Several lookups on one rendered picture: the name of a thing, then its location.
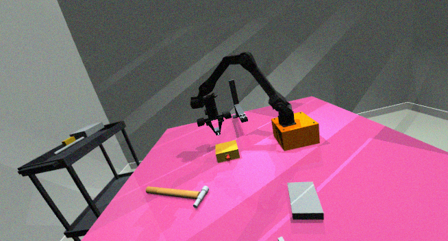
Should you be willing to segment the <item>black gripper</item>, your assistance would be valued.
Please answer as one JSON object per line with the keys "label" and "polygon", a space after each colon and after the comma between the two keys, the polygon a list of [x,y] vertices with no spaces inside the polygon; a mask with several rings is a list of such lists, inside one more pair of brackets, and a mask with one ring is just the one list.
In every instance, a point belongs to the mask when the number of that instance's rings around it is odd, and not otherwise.
{"label": "black gripper", "polygon": [[225,117],[226,119],[228,119],[228,118],[232,117],[232,115],[231,115],[231,113],[229,111],[223,112],[223,114],[219,115],[218,111],[217,111],[217,108],[216,108],[216,105],[214,107],[206,108],[206,111],[207,111],[207,114],[208,114],[208,118],[206,118],[206,119],[204,119],[204,118],[197,119],[197,125],[198,125],[198,127],[200,127],[200,126],[205,125],[205,123],[206,123],[206,126],[209,126],[213,130],[214,133],[215,133],[215,130],[213,128],[213,125],[212,125],[211,121],[218,119],[219,129],[220,129],[220,132],[221,132],[221,125],[222,125],[222,123],[224,121],[223,118]]}

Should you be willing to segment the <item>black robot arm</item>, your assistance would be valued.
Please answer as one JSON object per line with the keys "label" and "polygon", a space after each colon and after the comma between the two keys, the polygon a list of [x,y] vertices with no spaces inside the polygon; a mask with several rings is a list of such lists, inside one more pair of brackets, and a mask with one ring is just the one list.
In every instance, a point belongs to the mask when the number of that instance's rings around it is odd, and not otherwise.
{"label": "black robot arm", "polygon": [[[279,124],[282,127],[296,125],[291,104],[287,102],[286,99],[276,91],[276,89],[274,89],[272,84],[259,69],[253,55],[250,52],[244,52],[240,55],[225,56],[211,76],[200,85],[198,96],[191,97],[190,106],[192,109],[201,108],[204,106],[209,108],[216,105],[214,98],[218,95],[214,93],[210,95],[208,94],[213,91],[216,81],[230,64],[240,64],[255,77],[257,82],[268,94],[270,98],[269,104],[273,107],[273,109],[279,112],[278,119]],[[207,96],[204,97],[205,95]]]}

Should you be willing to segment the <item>hammer with wooden handle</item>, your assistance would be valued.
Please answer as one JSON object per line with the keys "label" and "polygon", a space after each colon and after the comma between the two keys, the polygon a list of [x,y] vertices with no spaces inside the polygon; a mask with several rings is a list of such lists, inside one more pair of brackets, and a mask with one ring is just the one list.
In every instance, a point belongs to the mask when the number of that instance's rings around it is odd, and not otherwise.
{"label": "hammer with wooden handle", "polygon": [[172,188],[158,188],[158,187],[150,187],[150,186],[146,187],[146,193],[163,195],[163,196],[181,197],[181,198],[187,198],[187,199],[196,199],[195,204],[193,205],[194,208],[198,208],[203,197],[205,196],[205,194],[208,193],[208,190],[209,190],[209,187],[207,187],[207,186],[204,186],[201,189],[201,192],[172,189]]}

